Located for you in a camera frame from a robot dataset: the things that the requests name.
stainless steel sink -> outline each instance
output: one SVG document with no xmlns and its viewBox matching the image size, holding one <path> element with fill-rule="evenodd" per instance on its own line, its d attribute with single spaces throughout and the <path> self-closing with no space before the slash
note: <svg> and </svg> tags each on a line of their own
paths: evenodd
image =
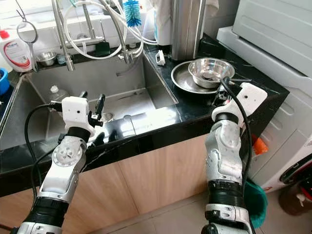
<svg viewBox="0 0 312 234">
<path fill-rule="evenodd" d="M 177 103 L 162 77 L 143 56 L 134 64 L 117 58 L 75 64 L 76 70 L 57 67 L 22 76 L 19 91 L 0 136 L 0 149 L 25 144 L 24 122 L 36 106 L 48 103 L 50 87 L 57 85 L 72 96 L 88 92 L 90 110 L 99 94 L 106 95 L 104 112 L 114 119 L 137 115 Z M 35 113 L 29 125 L 31 141 L 58 136 L 64 132 L 62 117 L 53 111 Z"/>
</svg>

cleaning brush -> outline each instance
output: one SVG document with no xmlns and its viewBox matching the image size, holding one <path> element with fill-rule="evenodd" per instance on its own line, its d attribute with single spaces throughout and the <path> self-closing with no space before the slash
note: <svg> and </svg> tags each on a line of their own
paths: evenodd
<svg viewBox="0 0 312 234">
<path fill-rule="evenodd" d="M 140 4 L 138 1 L 124 1 L 123 10 L 125 12 L 128 27 L 136 27 L 141 25 Z"/>
</svg>

black rubber joint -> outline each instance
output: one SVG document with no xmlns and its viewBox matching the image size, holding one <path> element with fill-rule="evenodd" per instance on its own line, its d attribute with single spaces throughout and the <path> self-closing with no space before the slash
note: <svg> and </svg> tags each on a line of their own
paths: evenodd
<svg viewBox="0 0 312 234">
<path fill-rule="evenodd" d="M 68 129 L 68 133 L 66 135 L 72 136 L 72 137 L 79 137 L 83 139 L 85 142 L 88 142 L 89 137 L 90 137 L 90 132 L 83 128 L 71 127 Z"/>
<path fill-rule="evenodd" d="M 43 223 L 62 227 L 68 203 L 47 197 L 37 197 L 36 202 L 24 222 Z"/>
<path fill-rule="evenodd" d="M 208 183 L 208 203 L 245 207 L 242 186 L 228 180 L 211 180 Z"/>
<path fill-rule="evenodd" d="M 224 113 L 217 114 L 215 117 L 215 122 L 218 122 L 220 120 L 229 120 L 234 123 L 238 123 L 238 117 L 232 113 L 224 112 Z"/>
<path fill-rule="evenodd" d="M 219 234 L 215 224 L 211 223 L 203 227 L 201 234 Z"/>
</svg>

metal plate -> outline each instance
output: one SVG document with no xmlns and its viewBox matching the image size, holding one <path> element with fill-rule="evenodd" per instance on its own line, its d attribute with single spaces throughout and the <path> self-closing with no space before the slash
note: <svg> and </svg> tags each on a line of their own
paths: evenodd
<svg viewBox="0 0 312 234">
<path fill-rule="evenodd" d="M 193 77 L 189 72 L 189 64 L 192 61 L 183 62 L 176 66 L 171 72 L 173 83 L 187 92 L 194 94 L 215 94 L 217 89 L 205 89 L 193 81 Z"/>
</svg>

black marble countertop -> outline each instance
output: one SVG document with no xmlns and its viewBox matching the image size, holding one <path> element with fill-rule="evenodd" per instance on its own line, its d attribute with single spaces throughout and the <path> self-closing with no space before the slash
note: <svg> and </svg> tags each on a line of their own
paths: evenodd
<svg viewBox="0 0 312 234">
<path fill-rule="evenodd" d="M 145 46 L 144 53 L 163 81 L 177 99 L 178 103 L 148 113 L 127 116 L 105 123 L 103 128 L 96 128 L 97 134 L 105 132 L 105 144 L 89 148 L 86 152 L 86 170 L 97 168 L 125 158 L 136 156 L 154 149 L 191 139 L 210 131 L 213 121 L 214 95 L 187 93 L 174 85 L 171 71 L 181 62 L 166 57 L 165 66 L 157 66 L 156 46 Z M 251 79 L 251 83 L 268 93 L 267 99 L 249 117 L 254 139 L 260 136 L 269 121 L 288 95 L 288 91 L 268 76 L 258 71 L 218 42 L 208 36 L 201 41 L 198 57 L 213 57 L 229 62 L 236 71 L 234 78 Z M 57 138 L 32 143 L 36 156 L 57 145 Z M 246 150 L 242 144 L 242 154 Z M 0 151 L 0 196 L 16 193 L 30 188 L 30 170 L 32 159 L 26 145 Z M 43 175 L 51 165 L 50 157 L 39 164 Z"/>
</svg>

